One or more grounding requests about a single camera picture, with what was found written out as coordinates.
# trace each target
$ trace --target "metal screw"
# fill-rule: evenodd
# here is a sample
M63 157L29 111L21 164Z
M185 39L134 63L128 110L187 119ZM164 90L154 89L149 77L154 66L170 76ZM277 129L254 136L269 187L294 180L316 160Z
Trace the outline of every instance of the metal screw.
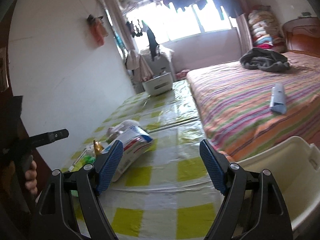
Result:
M233 170L239 170L240 167L239 167L238 164L232 163L232 164L230 165L230 168L233 169Z
M53 176L57 176L59 173L60 173L59 170L54 170L54 171L52 172L52 175L53 175Z
M266 176L270 176L271 175L271 171L263 170L263 174L266 175Z
M92 164L86 164L85 166L83 166L84 170L88 171L92 169Z

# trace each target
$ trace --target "white plastic bin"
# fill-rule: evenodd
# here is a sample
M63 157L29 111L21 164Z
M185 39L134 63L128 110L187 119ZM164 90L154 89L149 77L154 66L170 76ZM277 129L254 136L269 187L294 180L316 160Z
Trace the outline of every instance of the white plastic bin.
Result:
M151 96L157 96L172 89L173 79L171 73L150 79L142 83L144 90Z
M271 149L240 161L247 171L269 169L287 205L294 238L317 217L320 204L320 151L293 136Z

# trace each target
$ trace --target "human hand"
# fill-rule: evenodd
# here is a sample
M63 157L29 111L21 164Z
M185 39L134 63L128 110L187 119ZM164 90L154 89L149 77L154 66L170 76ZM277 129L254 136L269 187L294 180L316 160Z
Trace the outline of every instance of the human hand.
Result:
M30 169L26 171L25 177L27 182L25 183L26 189L30 191L32 195L36 195L38 193L37 189L37 172L36 172L37 164L35 161L32 161L30 165Z

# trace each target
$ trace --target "checkered tablecloth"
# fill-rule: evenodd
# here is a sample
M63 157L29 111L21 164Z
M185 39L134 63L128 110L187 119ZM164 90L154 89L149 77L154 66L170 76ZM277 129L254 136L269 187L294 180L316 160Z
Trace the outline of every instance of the checkered tablecloth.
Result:
M203 239L222 203L199 155L205 138L186 81L156 97L141 93L127 99L66 162L67 170L95 139L126 119L140 122L154 139L140 156L99 197L120 240ZM75 213L81 232L89 236L78 199Z
M155 139L100 196L106 216L124 239L203 239L222 203L199 156L201 122L150 133ZM89 236L79 204L79 227Z
M172 90L156 97L149 96L146 92L132 96L84 140L76 152L71 154L71 158L65 162L62 171L68 170L93 140L106 141L106 132L109 127L116 126L127 119L139 121L143 129L153 132L168 125L197 120L199 115L187 81L174 83Z

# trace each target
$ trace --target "blue gripper pad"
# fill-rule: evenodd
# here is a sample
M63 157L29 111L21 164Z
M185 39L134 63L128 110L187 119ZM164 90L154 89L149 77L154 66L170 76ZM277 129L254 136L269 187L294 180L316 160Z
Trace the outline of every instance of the blue gripper pad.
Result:
M210 148L211 147L207 145L205 140L203 140L200 143L200 156L202 158L205 168L207 169L210 179L214 185L214 188L219 190L221 194L225 196L227 193L226 175L220 167L217 159L213 155L213 152Z
M122 142L116 141L109 152L105 154L109 155L109 157L107 158L106 162L99 172L99 180L96 186L96 191L98 192L98 194L101 194L103 191L107 190L111 183L111 179L115 174L123 155Z

